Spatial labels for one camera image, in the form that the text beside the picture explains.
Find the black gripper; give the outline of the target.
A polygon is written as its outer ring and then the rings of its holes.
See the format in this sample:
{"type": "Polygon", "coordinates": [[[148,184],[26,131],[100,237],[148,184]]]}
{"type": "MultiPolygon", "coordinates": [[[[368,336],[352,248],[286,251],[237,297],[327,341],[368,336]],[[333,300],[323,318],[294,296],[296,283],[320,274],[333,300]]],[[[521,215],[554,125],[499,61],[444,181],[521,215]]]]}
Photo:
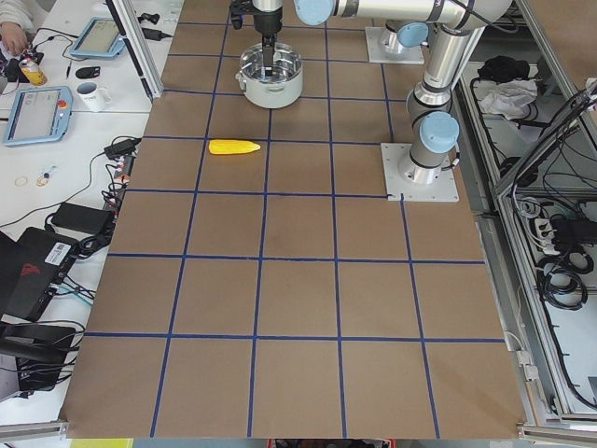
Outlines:
{"type": "Polygon", "coordinates": [[[229,16],[235,30],[243,27],[243,17],[253,16],[253,24],[262,36],[262,73],[269,77],[273,69],[276,34],[282,29],[282,0],[232,0],[229,16]]]}

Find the person's hand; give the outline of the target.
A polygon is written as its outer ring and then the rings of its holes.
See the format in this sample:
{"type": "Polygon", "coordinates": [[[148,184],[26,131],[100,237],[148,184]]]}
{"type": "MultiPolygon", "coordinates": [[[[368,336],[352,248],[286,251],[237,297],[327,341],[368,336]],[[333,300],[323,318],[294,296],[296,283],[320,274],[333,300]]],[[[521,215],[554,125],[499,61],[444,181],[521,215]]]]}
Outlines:
{"type": "Polygon", "coordinates": [[[13,56],[19,56],[29,46],[26,33],[16,22],[4,21],[1,23],[1,38],[5,48],[13,56]]]}

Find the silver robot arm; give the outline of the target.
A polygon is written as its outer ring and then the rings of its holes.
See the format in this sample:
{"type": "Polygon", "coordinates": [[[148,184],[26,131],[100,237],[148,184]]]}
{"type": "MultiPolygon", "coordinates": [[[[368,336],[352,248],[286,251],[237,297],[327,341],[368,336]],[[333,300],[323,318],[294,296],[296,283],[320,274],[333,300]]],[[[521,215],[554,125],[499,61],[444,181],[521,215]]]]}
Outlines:
{"type": "Polygon", "coordinates": [[[299,19],[310,26],[333,16],[434,23],[439,26],[422,80],[407,101],[414,142],[397,168],[414,185],[430,185],[455,147],[459,125],[448,113],[452,83],[468,61],[466,48],[476,31],[501,18],[508,1],[296,1],[299,19]]]}

